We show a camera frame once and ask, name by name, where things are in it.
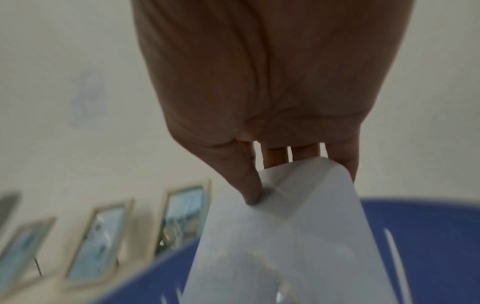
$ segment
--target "finger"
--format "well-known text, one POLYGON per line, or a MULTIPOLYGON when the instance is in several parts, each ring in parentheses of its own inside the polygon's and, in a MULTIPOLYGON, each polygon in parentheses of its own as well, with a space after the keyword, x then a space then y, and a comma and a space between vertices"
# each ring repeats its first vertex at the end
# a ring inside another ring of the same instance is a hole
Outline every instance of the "finger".
POLYGON ((289 162, 289 153, 286 147, 267 149, 262 146, 261 154, 263 155, 263 166, 265 167, 265 169, 289 162))
POLYGON ((293 161, 320 156, 320 144, 291 147, 291 156, 293 161))
POLYGON ((325 143, 328 158, 343 165, 350 173, 351 179, 355 181, 359 168, 360 134, 334 143, 325 143))
POLYGON ((203 146, 172 134, 173 138, 237 189, 248 205, 254 205, 262 195, 262 182, 251 158, 237 140, 217 146, 203 146))
POLYGON ((257 154, 255 153, 254 143, 253 142, 247 142, 247 141, 239 141, 238 143, 240 144, 243 152, 248 156, 250 161, 255 166, 255 159, 256 159, 257 154))

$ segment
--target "wall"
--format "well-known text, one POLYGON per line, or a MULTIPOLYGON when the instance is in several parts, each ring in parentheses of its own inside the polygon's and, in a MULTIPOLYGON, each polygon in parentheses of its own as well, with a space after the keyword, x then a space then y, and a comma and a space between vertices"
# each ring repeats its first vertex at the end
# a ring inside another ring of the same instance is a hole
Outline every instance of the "wall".
MULTIPOLYGON (((417 2, 362 129, 360 195, 480 198, 479 15, 476 0, 417 2)), ((163 190, 205 177, 225 183, 169 137, 127 0, 0 2, 0 192, 23 194, 0 247, 57 215, 38 257, 54 272, 94 205, 135 197, 155 213, 163 190)))

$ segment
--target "wooden frame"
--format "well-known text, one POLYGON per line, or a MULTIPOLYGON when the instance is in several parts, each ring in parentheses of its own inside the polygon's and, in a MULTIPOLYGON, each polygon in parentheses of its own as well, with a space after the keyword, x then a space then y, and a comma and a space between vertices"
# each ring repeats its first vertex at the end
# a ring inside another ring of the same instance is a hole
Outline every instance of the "wooden frame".
POLYGON ((204 206, 204 208, 203 208, 204 214, 201 215, 203 217, 203 223, 202 223, 202 226, 201 226, 201 230, 203 230, 203 225, 205 224, 205 219, 207 217, 207 214, 208 214, 208 211, 209 211, 209 208, 210 208, 211 198, 212 198, 212 182, 211 182, 211 180, 208 179, 208 180, 204 180, 202 182, 192 183, 192 184, 188 184, 188 185, 185 185, 185 186, 175 187, 175 188, 171 188, 171 189, 166 190, 163 193, 163 198, 162 198, 162 202, 161 202, 160 211, 158 212, 157 218, 156 218, 156 220, 154 221, 154 224, 153 224, 152 234, 151 234, 151 237, 150 237, 150 242, 149 242, 149 245, 148 245, 147 255, 146 255, 147 263, 153 262, 155 260, 155 258, 157 257, 156 256, 156 251, 157 251, 157 246, 158 246, 158 240, 159 240, 159 238, 160 238, 160 236, 161 236, 161 234, 164 230, 163 220, 164 220, 164 217, 166 215, 167 209, 169 207, 170 197, 173 194, 177 194, 177 193, 180 193, 180 192, 185 192, 187 190, 195 189, 195 188, 202 188, 203 189, 202 204, 204 206))
POLYGON ((36 240, 36 243, 33 245, 30 252, 27 253, 26 257, 24 258, 24 261, 22 262, 22 264, 19 266, 18 269, 15 270, 15 273, 12 275, 12 278, 10 279, 10 282, 7 283, 7 287, 3 291, 0 291, 0 298, 3 298, 3 297, 5 297, 9 294, 12 294, 13 292, 15 292, 17 290, 17 288, 20 287, 20 286, 18 286, 18 280, 21 279, 21 277, 25 274, 26 269, 30 266, 30 264, 35 259, 36 253, 39 251, 43 242, 47 238, 47 236, 50 233, 50 230, 52 229, 56 220, 57 220, 56 217, 49 217, 49 218, 45 218, 45 219, 41 219, 41 220, 31 221, 31 222, 21 224, 15 230, 12 237, 10 238, 8 243, 5 245, 5 247, 3 248, 3 250, 0 254, 0 262, 2 261, 2 259, 7 254, 8 249, 11 248, 15 244, 18 237, 24 231, 26 231, 28 229, 31 229, 32 227, 39 226, 39 225, 41 225, 45 229, 44 232, 42 233, 42 235, 40 237, 38 237, 38 239, 36 240))
POLYGON ((82 248, 82 245, 84 243, 84 240, 86 239, 86 236, 90 232, 91 226, 94 223, 94 220, 96 218, 96 215, 102 211, 106 211, 109 209, 115 209, 118 207, 125 207, 126 208, 126 214, 124 218, 124 222, 120 228, 120 232, 117 234, 118 239, 117 241, 113 244, 112 249, 110 250, 111 255, 113 256, 118 256, 122 241, 124 239, 125 233, 127 231, 127 227, 130 223, 130 218, 132 217, 132 212, 134 209, 135 205, 135 200, 131 199, 129 201, 125 202, 119 202, 119 203, 113 203, 113 204, 107 204, 103 205, 100 207, 96 207, 92 210, 90 213, 90 217, 88 218, 88 222, 85 225, 84 229, 81 231, 81 234, 78 237, 78 241, 76 242, 76 245, 74 247, 74 250, 68 259, 68 262, 65 264, 65 267, 63 271, 61 272, 60 275, 60 288, 61 289, 66 289, 66 288, 74 288, 74 287, 81 287, 81 286, 90 286, 90 285, 96 285, 103 283, 104 281, 107 281, 110 279, 113 274, 116 271, 117 268, 117 262, 118 259, 112 258, 111 261, 107 263, 106 270, 104 274, 100 275, 99 277, 96 278, 87 278, 87 279, 80 279, 77 281, 69 281, 68 276, 70 274, 70 270, 74 266, 74 263, 77 259, 77 255, 82 248))

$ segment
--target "picture frame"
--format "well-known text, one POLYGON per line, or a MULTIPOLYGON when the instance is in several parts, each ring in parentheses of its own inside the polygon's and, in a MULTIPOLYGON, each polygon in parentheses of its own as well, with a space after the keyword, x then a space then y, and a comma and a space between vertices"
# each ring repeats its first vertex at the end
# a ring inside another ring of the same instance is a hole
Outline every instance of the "picture frame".
POLYGON ((21 224, 0 253, 0 298, 17 290, 18 282, 34 261, 57 218, 21 224))
POLYGON ((96 207, 60 274, 60 288, 87 287, 109 280, 118 266, 135 200, 96 207))
POLYGON ((200 237, 210 208, 211 196, 212 182, 210 179, 171 188, 163 193, 161 207, 154 221, 147 249, 147 263, 153 262, 156 258, 168 252, 176 251, 178 248, 200 237), (198 208, 198 201, 194 198, 200 194, 200 191, 201 202, 198 208), (186 205, 178 206, 175 210, 169 209, 171 204, 174 203, 186 205), (188 209, 187 212, 190 212, 190 214, 182 214, 182 209, 188 209), (175 215, 182 217, 180 219, 181 223, 174 219, 175 215), (181 241, 179 241, 179 234, 182 235, 181 241))

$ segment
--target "hand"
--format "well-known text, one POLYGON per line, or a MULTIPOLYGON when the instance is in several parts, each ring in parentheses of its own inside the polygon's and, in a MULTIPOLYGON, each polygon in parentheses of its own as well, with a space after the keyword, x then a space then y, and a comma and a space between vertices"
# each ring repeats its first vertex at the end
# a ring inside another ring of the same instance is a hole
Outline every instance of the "hand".
POLYGON ((133 0, 138 40, 173 138, 244 196, 265 168, 328 157, 355 178, 360 125, 412 1, 133 0))

